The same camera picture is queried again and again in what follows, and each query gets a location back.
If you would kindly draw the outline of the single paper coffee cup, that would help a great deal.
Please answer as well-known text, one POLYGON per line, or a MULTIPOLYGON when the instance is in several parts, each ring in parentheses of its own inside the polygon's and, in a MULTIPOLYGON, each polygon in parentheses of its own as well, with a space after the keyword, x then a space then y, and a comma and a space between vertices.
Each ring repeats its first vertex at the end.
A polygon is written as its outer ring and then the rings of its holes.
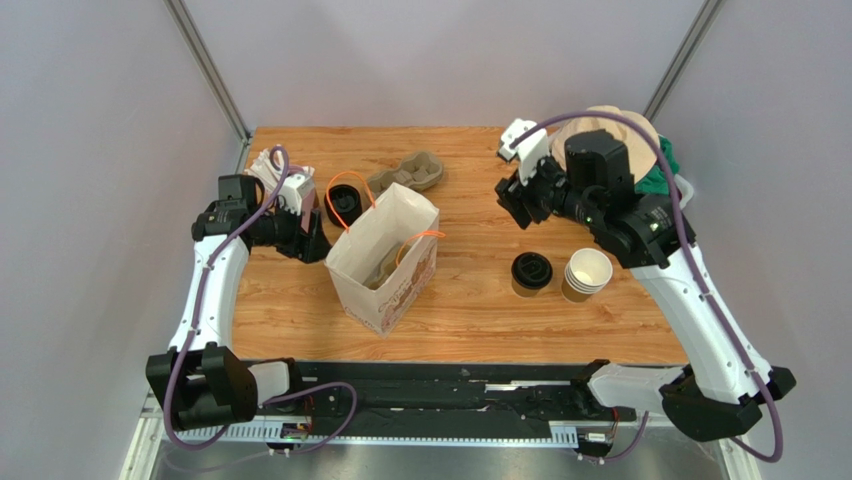
POLYGON ((548 284, 529 286, 516 279, 512 279, 511 287, 512 291, 520 298, 532 298, 544 292, 548 288, 548 284))

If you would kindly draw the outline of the grey pulp cup carrier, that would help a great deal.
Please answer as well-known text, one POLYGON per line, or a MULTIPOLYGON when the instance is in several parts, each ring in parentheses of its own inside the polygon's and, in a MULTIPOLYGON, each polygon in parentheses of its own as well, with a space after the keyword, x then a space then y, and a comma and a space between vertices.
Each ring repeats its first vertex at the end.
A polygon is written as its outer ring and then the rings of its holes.
POLYGON ((367 277, 364 285, 370 290, 377 290, 388 280, 396 269, 397 263, 395 257, 393 255, 386 256, 367 277))

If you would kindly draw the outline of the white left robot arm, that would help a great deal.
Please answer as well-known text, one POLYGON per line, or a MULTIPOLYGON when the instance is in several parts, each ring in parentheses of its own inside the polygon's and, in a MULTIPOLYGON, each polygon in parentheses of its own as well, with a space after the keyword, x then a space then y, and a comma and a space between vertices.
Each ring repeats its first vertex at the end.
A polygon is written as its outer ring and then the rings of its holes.
POLYGON ((222 176, 218 198, 191 228, 194 270, 178 329, 145 375, 174 432, 248 422, 300 375, 291 359, 251 363, 232 351, 237 290, 251 250, 312 264, 331 245, 315 205, 310 171, 291 169, 281 185, 245 174, 222 176))

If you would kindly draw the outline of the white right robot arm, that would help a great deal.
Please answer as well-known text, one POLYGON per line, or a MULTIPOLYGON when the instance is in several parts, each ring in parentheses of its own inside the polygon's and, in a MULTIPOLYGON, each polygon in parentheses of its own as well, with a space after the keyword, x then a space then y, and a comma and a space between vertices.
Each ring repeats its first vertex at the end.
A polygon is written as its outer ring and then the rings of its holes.
POLYGON ((637 193, 622 141, 605 130, 579 133, 558 162, 547 134, 519 121, 501 135, 498 154, 519 163, 496 186, 499 205, 521 227, 550 216, 585 226, 650 294, 688 358, 671 368, 590 363, 574 379, 582 412, 662 414, 706 442, 747 433, 763 406, 794 388, 790 370, 768 364, 733 321, 719 321, 724 304, 712 296, 691 226, 669 197, 637 193))

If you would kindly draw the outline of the white paper takeout bag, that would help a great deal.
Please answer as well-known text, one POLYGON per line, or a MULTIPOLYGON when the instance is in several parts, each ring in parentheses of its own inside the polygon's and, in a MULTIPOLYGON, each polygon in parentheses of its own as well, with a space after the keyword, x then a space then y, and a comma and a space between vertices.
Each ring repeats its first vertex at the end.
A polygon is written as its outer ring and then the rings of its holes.
POLYGON ((436 271, 440 210, 422 194, 393 184, 343 228, 324 260, 344 312, 389 336, 436 271))

